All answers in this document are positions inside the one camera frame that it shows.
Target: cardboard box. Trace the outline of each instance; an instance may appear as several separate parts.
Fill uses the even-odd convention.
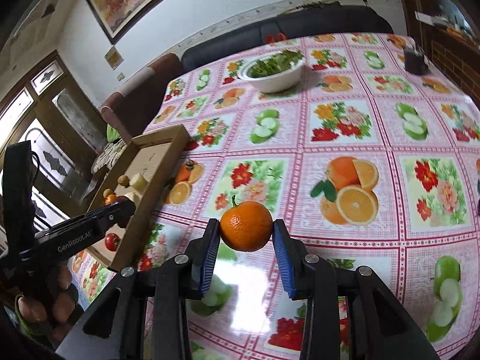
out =
[[[141,173],[148,182],[127,227],[121,229],[114,225],[107,232],[120,236],[117,251],[108,250],[103,239],[88,248],[95,258],[111,270],[118,272],[132,264],[135,255],[145,247],[150,236],[152,210],[158,204],[165,184],[189,140],[190,136],[183,125],[166,127],[133,138],[98,189],[89,211],[104,205],[103,191],[107,188],[114,190],[117,196],[127,192],[138,193],[132,187],[118,185],[117,180],[121,175],[131,178],[135,173]]]

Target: bowl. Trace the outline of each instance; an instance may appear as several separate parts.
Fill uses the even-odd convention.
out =
[[[305,58],[299,60],[290,69],[282,71],[281,73],[272,74],[271,76],[253,78],[247,75],[249,69],[255,65],[259,60],[266,60],[278,52],[272,52],[268,55],[263,55],[245,64],[238,71],[238,78],[249,82],[256,90],[263,93],[280,92],[296,85],[302,78],[302,67],[305,64]]]

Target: floral tablecloth pattern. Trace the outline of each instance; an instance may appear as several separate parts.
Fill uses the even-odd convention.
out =
[[[333,266],[373,268],[441,358],[458,352],[480,325],[480,112],[433,64],[426,76],[405,72],[404,44],[413,40],[318,35],[172,82],[145,133],[182,123],[191,141],[153,211],[138,269],[184,251],[233,195],[255,200]],[[307,60],[299,85],[263,94],[238,79],[243,64],[284,48]],[[256,136],[257,126],[271,135]],[[86,305],[113,274],[91,257],[75,261]],[[442,289],[446,279],[458,296]],[[339,306],[347,358],[344,299]],[[299,357],[305,302],[283,291],[271,242],[255,253],[221,244],[212,288],[188,313],[194,359]]]

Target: table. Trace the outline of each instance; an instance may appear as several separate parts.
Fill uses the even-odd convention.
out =
[[[373,268],[422,329],[430,323],[429,338],[443,359],[458,352],[480,325],[480,112],[432,64],[427,76],[406,73],[405,44],[413,40],[305,37],[172,81],[145,133],[183,123],[192,140],[172,175],[173,190],[162,198],[168,204],[153,211],[138,268],[184,251],[209,218],[230,207],[232,195],[256,200],[284,219],[310,253],[346,269]],[[308,62],[298,86],[262,94],[237,78],[250,59],[284,48],[301,50]],[[268,139],[256,135],[262,122],[271,128]],[[331,190],[315,188],[322,180],[335,187],[338,202],[327,200]],[[78,259],[76,272],[85,304],[112,276],[91,257]],[[445,278],[453,291],[459,285],[463,300],[442,290],[453,312],[435,322],[457,317],[439,332],[431,316]],[[194,359],[298,358],[305,302],[283,292],[271,242],[255,253],[221,245],[212,287],[205,303],[188,305]],[[348,357],[346,340],[341,355]]]

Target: metal screw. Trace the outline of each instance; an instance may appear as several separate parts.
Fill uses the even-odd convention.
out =
[[[186,254],[179,254],[178,256],[175,256],[175,262],[177,264],[184,264],[188,261],[188,256]]]
[[[316,254],[307,254],[305,256],[305,261],[308,263],[317,263],[320,258]]]
[[[128,278],[128,276],[131,276],[135,273],[135,269],[133,269],[131,266],[126,266],[121,270],[120,273],[124,278]]]
[[[371,275],[371,269],[370,269],[368,266],[361,266],[361,267],[358,269],[358,272],[359,272],[360,275],[362,275],[362,276],[370,276],[370,275]]]

